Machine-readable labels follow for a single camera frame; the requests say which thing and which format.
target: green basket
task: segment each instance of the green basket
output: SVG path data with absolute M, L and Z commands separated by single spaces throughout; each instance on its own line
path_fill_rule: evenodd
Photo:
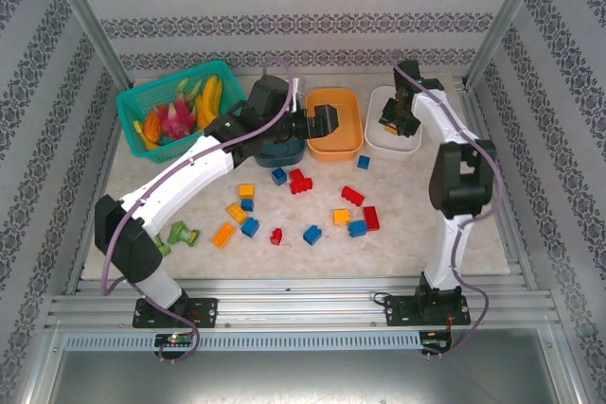
M 134 156 L 149 158 L 155 163 L 162 163 L 184 154 L 203 132 L 184 137 L 178 141 L 171 142 L 155 150 L 147 150 L 143 140 L 134 130 L 133 122 L 139 120 L 145 122 L 147 114 L 158 104 L 168 104 L 176 98 L 176 88 L 184 78 L 189 78 L 185 92 L 202 80 L 204 89 L 206 81 L 213 75 L 223 81 L 223 92 L 219 105 L 219 114 L 231 108 L 238 101 L 246 99 L 236 77 L 224 61 L 209 61 L 202 65 L 190 68 L 174 75 L 150 82 L 126 92 L 122 92 L 117 98 L 117 113 L 120 117 L 122 129 L 126 140 L 131 146 Z

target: white container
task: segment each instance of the white container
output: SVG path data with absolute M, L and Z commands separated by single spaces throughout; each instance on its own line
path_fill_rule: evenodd
M 404 161 L 419 149 L 423 126 L 421 125 L 417 133 L 411 137 L 397 136 L 385 130 L 385 126 L 379 123 L 379 119 L 385 103 L 395 94 L 396 89 L 388 85 L 377 87 L 372 91 L 366 116 L 364 138 L 371 147 L 373 155 Z

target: yellow block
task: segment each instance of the yellow block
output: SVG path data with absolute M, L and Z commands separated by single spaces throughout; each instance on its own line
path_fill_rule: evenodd
M 347 226 L 351 221 L 349 210 L 334 210 L 332 212 L 335 226 Z
M 212 242 L 219 248 L 222 248 L 234 235 L 234 232 L 236 232 L 236 228 L 227 222 L 221 229 L 219 229 L 219 232 L 212 239 Z
M 236 220 L 238 224 L 243 224 L 246 220 L 248 220 L 248 215 L 246 215 L 246 212 L 243 211 L 237 203 L 232 203 L 226 208 L 226 210 L 227 213 L 231 215 L 231 218 Z
M 253 184 L 241 184 L 238 188 L 238 196 L 240 196 L 240 199 L 254 199 L 255 186 Z

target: wall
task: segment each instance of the wall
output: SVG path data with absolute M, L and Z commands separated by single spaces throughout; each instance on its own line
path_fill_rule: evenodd
M 116 123 L 116 89 L 66 0 L 0 0 L 0 403 L 64 292 Z
M 543 288 L 606 401 L 606 0 L 524 0 L 474 87 Z
M 386 70 L 393 51 L 463 76 L 503 0 L 89 0 L 134 79 L 209 59 L 258 73 Z

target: orange container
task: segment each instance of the orange container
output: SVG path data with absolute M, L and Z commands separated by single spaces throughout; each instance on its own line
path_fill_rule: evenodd
M 358 97 L 349 89 L 316 89 L 307 95 L 305 107 L 313 115 L 315 106 L 330 104 L 339 115 L 339 128 L 326 137 L 309 139 L 312 157 L 318 161 L 352 160 L 364 145 Z

